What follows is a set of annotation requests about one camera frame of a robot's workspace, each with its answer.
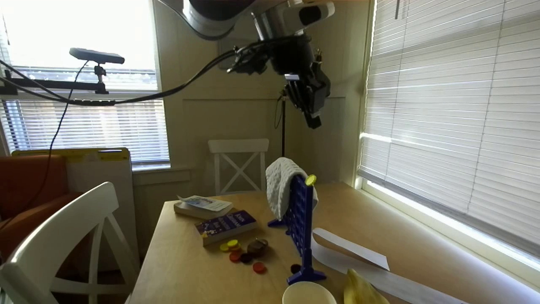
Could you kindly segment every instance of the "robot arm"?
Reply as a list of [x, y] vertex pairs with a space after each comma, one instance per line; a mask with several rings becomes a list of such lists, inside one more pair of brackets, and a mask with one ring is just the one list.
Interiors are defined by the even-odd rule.
[[304, 29], [335, 14], [333, 2], [314, 0], [162, 0], [179, 12], [203, 39], [227, 38], [237, 21], [250, 12], [260, 43], [237, 51], [228, 73], [264, 73], [267, 61], [287, 82], [286, 92], [306, 117], [311, 129], [321, 125], [318, 112], [330, 97], [331, 82], [321, 70]]

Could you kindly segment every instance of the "white chair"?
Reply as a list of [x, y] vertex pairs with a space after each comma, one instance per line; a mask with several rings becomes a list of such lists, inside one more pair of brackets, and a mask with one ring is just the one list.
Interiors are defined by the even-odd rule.
[[[245, 181], [250, 190], [265, 190], [265, 168], [267, 168], [267, 151], [269, 139], [233, 139], [233, 141], [210, 141], [211, 154], [215, 156], [215, 190], [216, 195], [230, 193], [235, 181]], [[257, 176], [249, 174], [250, 164], [257, 164]], [[233, 174], [225, 181], [225, 168], [232, 168]]]
[[[112, 183], [103, 183], [68, 203], [39, 225], [0, 267], [0, 288], [16, 304], [58, 303], [53, 293], [87, 294], [88, 303], [98, 303], [100, 294], [129, 296], [141, 267], [114, 217], [117, 208], [117, 191]], [[88, 282], [56, 277], [71, 250], [90, 234]], [[124, 284], [98, 284], [103, 235], [115, 255]]]

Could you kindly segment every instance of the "white cloth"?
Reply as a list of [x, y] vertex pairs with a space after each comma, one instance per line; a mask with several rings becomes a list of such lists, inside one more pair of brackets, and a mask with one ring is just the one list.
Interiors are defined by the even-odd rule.
[[[304, 178], [308, 178], [306, 171], [287, 158], [279, 158], [265, 171], [267, 200], [277, 220], [284, 220], [289, 210], [291, 181], [297, 174], [303, 174]], [[314, 206], [318, 201], [319, 201], [318, 191], [314, 190]]]

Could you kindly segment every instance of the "wooden table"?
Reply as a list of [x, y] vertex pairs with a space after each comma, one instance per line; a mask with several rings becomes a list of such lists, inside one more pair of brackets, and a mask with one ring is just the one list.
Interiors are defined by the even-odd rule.
[[[392, 272], [402, 277], [466, 303], [540, 303], [537, 291], [350, 186], [323, 185], [318, 186], [318, 195], [314, 228], [326, 228], [387, 255]], [[255, 239], [269, 240], [272, 250], [264, 257], [269, 272], [255, 274], [250, 266], [232, 264], [228, 254], [205, 249], [195, 228], [196, 220], [176, 217], [173, 205], [166, 203], [130, 303], [281, 303], [291, 266], [301, 264], [292, 240], [284, 230], [267, 228], [272, 213], [264, 193], [232, 195], [223, 200], [249, 210], [260, 222], [262, 230], [240, 242], [245, 245]], [[314, 269], [328, 276], [321, 284], [343, 303], [346, 277], [319, 262], [314, 262]]]

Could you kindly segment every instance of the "window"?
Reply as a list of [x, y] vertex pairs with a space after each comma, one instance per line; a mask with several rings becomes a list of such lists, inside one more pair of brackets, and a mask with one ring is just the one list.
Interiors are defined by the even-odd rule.
[[[75, 92], [78, 98], [125, 100], [156, 93], [157, 63], [149, 0], [2, 2], [0, 56], [34, 80], [75, 82], [85, 65], [71, 48], [117, 53], [125, 65], [103, 65], [110, 95]], [[78, 82], [97, 83], [95, 63]], [[65, 105], [19, 93], [2, 98], [0, 120], [9, 151], [48, 149]], [[56, 149], [129, 147], [134, 166], [169, 164], [164, 102], [68, 109]]]
[[540, 2], [377, 2], [360, 176], [540, 257]]

